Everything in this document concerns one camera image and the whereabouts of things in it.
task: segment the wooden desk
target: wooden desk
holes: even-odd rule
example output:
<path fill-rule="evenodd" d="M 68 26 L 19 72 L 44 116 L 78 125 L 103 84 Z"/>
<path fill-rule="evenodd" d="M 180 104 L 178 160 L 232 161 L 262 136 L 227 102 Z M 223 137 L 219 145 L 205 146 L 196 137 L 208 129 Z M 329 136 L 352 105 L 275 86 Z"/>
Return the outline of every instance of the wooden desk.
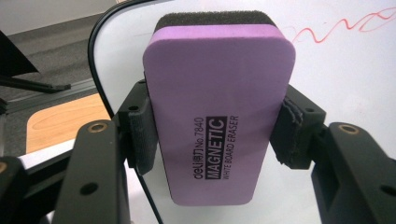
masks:
<path fill-rule="evenodd" d="M 74 139 L 82 125 L 97 119 L 110 119 L 99 94 L 40 110 L 27 122 L 26 153 Z"/>

